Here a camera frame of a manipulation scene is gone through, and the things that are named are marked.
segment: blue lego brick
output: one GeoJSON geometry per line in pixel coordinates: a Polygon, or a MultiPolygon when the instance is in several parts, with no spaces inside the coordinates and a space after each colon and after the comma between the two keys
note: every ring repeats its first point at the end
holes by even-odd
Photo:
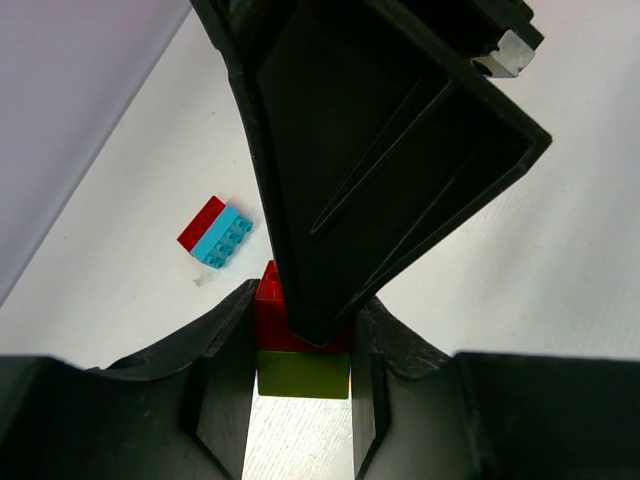
{"type": "Polygon", "coordinates": [[[191,250],[200,262],[222,268],[236,247],[253,228],[253,223],[227,205],[191,250]]]}

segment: black plastic part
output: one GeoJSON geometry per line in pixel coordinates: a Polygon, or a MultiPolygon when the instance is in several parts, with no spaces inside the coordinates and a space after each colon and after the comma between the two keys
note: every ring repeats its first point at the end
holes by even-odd
{"type": "Polygon", "coordinates": [[[107,370],[0,358],[0,478],[241,478],[257,285],[107,370]]]}
{"type": "Polygon", "coordinates": [[[289,326],[313,344],[550,143],[469,61],[505,29],[537,46],[521,2],[193,4],[229,69],[289,326]]]}
{"type": "Polygon", "coordinates": [[[637,362],[448,361],[374,300],[352,360],[357,478],[639,479],[639,378],[637,362]]]}

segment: green lego brick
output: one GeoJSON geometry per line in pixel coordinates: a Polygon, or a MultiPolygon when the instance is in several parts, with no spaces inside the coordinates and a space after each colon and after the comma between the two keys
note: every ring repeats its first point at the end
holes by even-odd
{"type": "Polygon", "coordinates": [[[258,351],[258,393],[270,397],[349,397],[349,355],[258,351]]]}

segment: red lego brick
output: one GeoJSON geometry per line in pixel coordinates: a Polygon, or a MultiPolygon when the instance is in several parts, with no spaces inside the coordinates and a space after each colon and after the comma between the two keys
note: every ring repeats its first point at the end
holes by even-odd
{"type": "Polygon", "coordinates": [[[214,220],[220,215],[220,212],[224,210],[226,205],[215,195],[206,203],[202,210],[191,220],[191,223],[187,225],[184,232],[178,237],[178,242],[188,252],[191,252],[193,247],[196,246],[200,237],[204,235],[204,232],[211,226],[214,220]]]}
{"type": "Polygon", "coordinates": [[[287,312],[276,265],[271,260],[256,291],[255,320],[258,350],[298,353],[350,353],[353,327],[350,325],[328,345],[315,347],[289,331],[287,312]]]}

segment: toy block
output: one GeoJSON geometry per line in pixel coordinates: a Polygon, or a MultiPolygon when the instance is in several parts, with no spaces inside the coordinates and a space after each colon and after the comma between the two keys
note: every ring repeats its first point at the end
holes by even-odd
{"type": "Polygon", "coordinates": [[[349,353],[353,343],[353,326],[349,325],[324,347],[316,347],[296,337],[289,330],[287,312],[276,265],[271,260],[262,276],[254,301],[258,350],[306,353],[349,353]]]}
{"type": "Polygon", "coordinates": [[[258,351],[258,394],[346,399],[349,355],[258,351]]]}
{"type": "Polygon", "coordinates": [[[178,242],[198,261],[222,268],[253,223],[231,205],[212,197],[178,237],[178,242]]]}

